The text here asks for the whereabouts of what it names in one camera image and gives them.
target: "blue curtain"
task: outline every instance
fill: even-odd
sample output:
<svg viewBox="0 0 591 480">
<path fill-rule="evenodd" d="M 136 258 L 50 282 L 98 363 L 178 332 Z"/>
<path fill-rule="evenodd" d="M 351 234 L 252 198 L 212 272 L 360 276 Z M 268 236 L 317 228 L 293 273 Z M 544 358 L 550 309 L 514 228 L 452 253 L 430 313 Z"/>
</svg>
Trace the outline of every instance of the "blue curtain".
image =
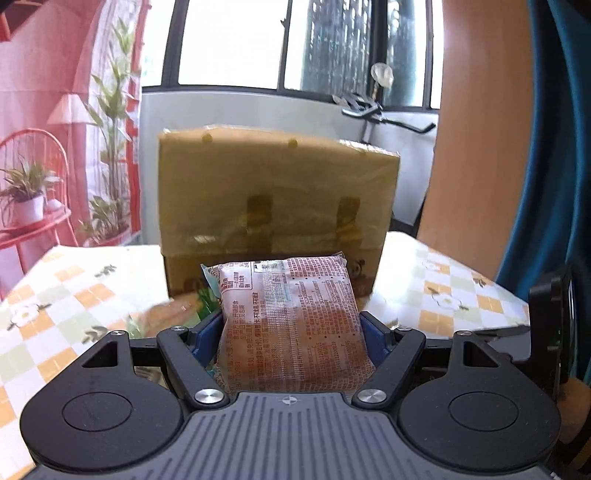
<svg viewBox="0 0 591 480">
<path fill-rule="evenodd" d="M 496 281 L 526 300 L 544 272 L 576 276 L 576 375 L 591 383 L 591 23 L 566 0 L 530 0 L 534 125 L 521 204 Z"/>
</svg>

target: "gray gripper plate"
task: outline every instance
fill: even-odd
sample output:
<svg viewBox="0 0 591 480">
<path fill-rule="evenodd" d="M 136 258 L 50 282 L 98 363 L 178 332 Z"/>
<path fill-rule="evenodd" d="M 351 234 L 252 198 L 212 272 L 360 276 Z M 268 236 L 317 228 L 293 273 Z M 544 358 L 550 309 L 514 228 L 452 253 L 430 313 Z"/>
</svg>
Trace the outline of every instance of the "gray gripper plate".
<svg viewBox="0 0 591 480">
<path fill-rule="evenodd" d="M 45 466 L 28 480 L 484 480 L 430 463 L 390 419 L 347 405 L 338 393 L 241 393 L 220 410 L 195 413 L 178 438 L 140 465 L 76 475 Z M 496 480 L 550 478 L 539 467 Z"/>
</svg>

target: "red chair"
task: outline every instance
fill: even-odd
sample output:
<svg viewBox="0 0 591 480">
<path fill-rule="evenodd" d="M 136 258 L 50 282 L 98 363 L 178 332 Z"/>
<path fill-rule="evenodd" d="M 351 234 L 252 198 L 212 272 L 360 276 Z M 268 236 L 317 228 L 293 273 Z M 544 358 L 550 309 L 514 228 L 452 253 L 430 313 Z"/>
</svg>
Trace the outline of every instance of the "red chair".
<svg viewBox="0 0 591 480">
<path fill-rule="evenodd" d="M 47 187 L 47 203 L 43 220 L 30 225 L 17 225 L 12 208 L 13 203 L 9 202 L 7 197 L 0 197 L 0 250 L 16 247 L 23 274 L 27 272 L 21 250 L 23 242 L 48 232 L 53 235 L 56 244 L 59 245 L 57 227 L 63 223 L 70 237 L 69 243 L 77 245 L 70 223 L 72 213 L 68 208 L 66 152 L 58 139 L 45 130 L 27 128 L 11 134 L 0 143 L 0 168 L 4 170 L 19 168 L 22 161 L 30 162 L 31 160 L 53 172 L 59 181 Z M 4 172 L 0 172 L 0 190 L 8 187 L 5 176 Z M 63 207 L 50 211 L 49 207 L 57 205 L 51 200 L 57 200 Z"/>
</svg>

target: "plant pot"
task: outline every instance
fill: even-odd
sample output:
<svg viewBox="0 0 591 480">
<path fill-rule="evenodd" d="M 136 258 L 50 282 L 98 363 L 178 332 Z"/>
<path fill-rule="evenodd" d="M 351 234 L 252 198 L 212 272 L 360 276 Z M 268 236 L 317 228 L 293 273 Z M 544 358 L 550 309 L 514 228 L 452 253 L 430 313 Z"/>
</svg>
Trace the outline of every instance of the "plant pot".
<svg viewBox="0 0 591 480">
<path fill-rule="evenodd" d="M 43 220 L 43 204 L 45 197 L 39 195 L 24 202 L 13 202 L 12 208 L 17 224 L 24 226 Z"/>
</svg>

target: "checkered tablecloth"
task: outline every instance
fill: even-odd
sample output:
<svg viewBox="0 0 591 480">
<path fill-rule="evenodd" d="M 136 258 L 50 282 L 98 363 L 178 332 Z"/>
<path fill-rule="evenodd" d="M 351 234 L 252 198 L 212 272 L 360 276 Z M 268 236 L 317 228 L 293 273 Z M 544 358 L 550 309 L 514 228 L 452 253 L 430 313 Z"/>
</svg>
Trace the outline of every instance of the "checkered tablecloth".
<svg viewBox="0 0 591 480">
<path fill-rule="evenodd" d="M 526 302 L 400 232 L 388 233 L 373 292 L 357 303 L 389 327 L 409 326 L 428 338 L 530 322 Z"/>
<path fill-rule="evenodd" d="M 107 331 L 167 299 L 158 246 L 55 247 L 29 271 L 0 304 L 0 480 L 33 467 L 18 428 L 26 402 Z M 395 232 L 373 293 L 358 306 L 432 338 L 528 323 L 525 302 Z"/>
<path fill-rule="evenodd" d="M 168 300 L 158 246 L 55 247 L 0 304 L 0 479 L 33 461 L 18 418 L 27 401 L 129 315 Z"/>
</svg>

